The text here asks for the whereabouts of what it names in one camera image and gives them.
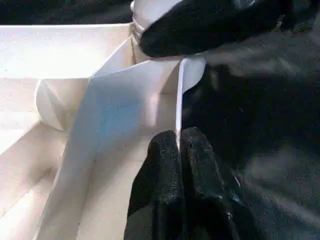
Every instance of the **black rubber glove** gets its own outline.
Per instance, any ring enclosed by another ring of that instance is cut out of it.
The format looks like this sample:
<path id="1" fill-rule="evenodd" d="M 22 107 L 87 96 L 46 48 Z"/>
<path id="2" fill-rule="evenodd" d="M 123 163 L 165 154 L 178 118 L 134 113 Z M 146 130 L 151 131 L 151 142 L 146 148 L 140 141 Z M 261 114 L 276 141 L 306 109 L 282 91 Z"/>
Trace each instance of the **black rubber glove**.
<path id="1" fill-rule="evenodd" d="M 317 9 L 318 0 L 183 0 L 142 34 L 140 46 L 151 57 L 200 53 L 276 27 L 305 29 Z"/>
<path id="2" fill-rule="evenodd" d="M 182 161 L 172 131 L 150 142 L 131 191 L 126 240 L 255 240 L 241 189 L 196 128 L 182 134 Z"/>
<path id="3" fill-rule="evenodd" d="M 265 240 L 320 239 L 320 78 L 310 66 L 320 66 L 319 47 L 303 39 L 284 52 L 304 50 L 296 57 L 308 60 L 305 76 L 290 58 L 291 74 L 277 67 L 281 74 L 236 75 L 207 65 L 183 94 L 183 128 L 197 126 L 233 169 Z"/>

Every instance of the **white plastic part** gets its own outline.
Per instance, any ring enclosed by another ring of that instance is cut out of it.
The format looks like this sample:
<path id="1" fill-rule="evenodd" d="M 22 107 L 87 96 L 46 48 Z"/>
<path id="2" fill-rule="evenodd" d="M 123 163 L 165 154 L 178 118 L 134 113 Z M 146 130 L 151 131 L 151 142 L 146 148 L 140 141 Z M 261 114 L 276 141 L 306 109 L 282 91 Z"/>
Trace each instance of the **white plastic part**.
<path id="1" fill-rule="evenodd" d="M 123 238 L 132 181 L 148 144 L 176 129 L 179 62 L 148 60 L 90 80 L 35 239 Z"/>
<path id="2" fill-rule="evenodd" d="M 69 130 L 88 81 L 87 78 L 40 80 L 34 101 L 42 122 L 60 131 Z"/>
<path id="3" fill-rule="evenodd" d="M 0 239 L 31 240 L 89 77 L 130 36 L 131 24 L 0 32 Z"/>
<path id="4" fill-rule="evenodd" d="M 132 24 L 0 26 L 0 77 L 89 78 Z"/>
<path id="5" fill-rule="evenodd" d="M 132 46 L 132 36 L 130 36 L 115 49 L 94 76 L 104 76 L 109 73 L 126 69 L 134 64 L 136 64 L 136 59 Z"/>
<path id="6" fill-rule="evenodd" d="M 138 34 L 160 19 L 174 5 L 182 0 L 134 0 L 133 23 Z"/>
<path id="7" fill-rule="evenodd" d="M 183 94 L 194 87 L 202 78 L 206 60 L 201 56 L 191 56 L 183 59 L 179 67 L 179 80 L 176 97 L 175 134 L 178 148 L 182 129 Z"/>

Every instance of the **black fabric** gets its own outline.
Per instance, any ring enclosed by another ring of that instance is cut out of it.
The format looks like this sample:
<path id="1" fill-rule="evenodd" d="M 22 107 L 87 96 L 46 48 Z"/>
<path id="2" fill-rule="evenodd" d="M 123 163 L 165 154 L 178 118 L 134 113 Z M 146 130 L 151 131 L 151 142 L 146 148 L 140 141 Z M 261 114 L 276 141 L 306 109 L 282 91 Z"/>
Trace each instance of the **black fabric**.
<path id="1" fill-rule="evenodd" d="M 130 0 L 0 0 L 0 24 L 116 24 L 132 22 Z"/>
<path id="2" fill-rule="evenodd" d="M 207 66 L 183 96 L 183 127 L 232 167 L 266 240 L 320 239 L 320 76 L 305 70 L 239 77 Z"/>
<path id="3" fill-rule="evenodd" d="M 276 27 L 310 28 L 318 0 L 183 0 L 153 23 L 140 46 L 151 57 L 189 55 Z"/>

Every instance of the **black glove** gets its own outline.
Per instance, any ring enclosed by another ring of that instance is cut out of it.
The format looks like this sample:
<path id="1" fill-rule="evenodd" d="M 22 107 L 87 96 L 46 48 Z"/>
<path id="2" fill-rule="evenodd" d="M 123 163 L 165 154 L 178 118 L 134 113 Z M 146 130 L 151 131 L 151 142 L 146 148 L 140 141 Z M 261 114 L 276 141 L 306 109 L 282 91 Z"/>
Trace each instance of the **black glove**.
<path id="1" fill-rule="evenodd" d="M 200 53 L 240 42 L 277 26 L 312 25 L 319 0 L 183 0 L 153 23 L 140 39 L 151 57 Z"/>
<path id="2" fill-rule="evenodd" d="M 255 240 L 253 217 L 231 171 L 196 128 L 150 142 L 131 191 L 126 240 Z"/>
<path id="3" fill-rule="evenodd" d="M 320 78 L 308 68 L 320 61 L 307 57 L 319 47 L 299 43 L 289 48 L 305 50 L 305 76 L 295 64 L 296 74 L 259 75 L 207 65 L 183 94 L 182 127 L 197 126 L 233 169 L 265 240 L 320 239 Z"/>

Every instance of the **gloved hand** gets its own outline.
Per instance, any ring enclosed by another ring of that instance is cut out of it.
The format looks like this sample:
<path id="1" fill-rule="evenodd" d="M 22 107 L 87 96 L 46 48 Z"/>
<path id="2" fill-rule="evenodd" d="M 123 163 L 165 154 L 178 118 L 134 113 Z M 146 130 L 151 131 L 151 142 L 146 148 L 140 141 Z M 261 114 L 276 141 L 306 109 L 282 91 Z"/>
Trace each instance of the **gloved hand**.
<path id="1" fill-rule="evenodd" d="M 232 172 L 197 128 L 155 136 L 133 184 L 125 240 L 255 240 L 253 217 Z"/>
<path id="2" fill-rule="evenodd" d="M 276 27 L 304 30 L 315 19 L 319 0 L 182 0 L 141 36 L 151 57 L 200 53 L 240 42 Z"/>

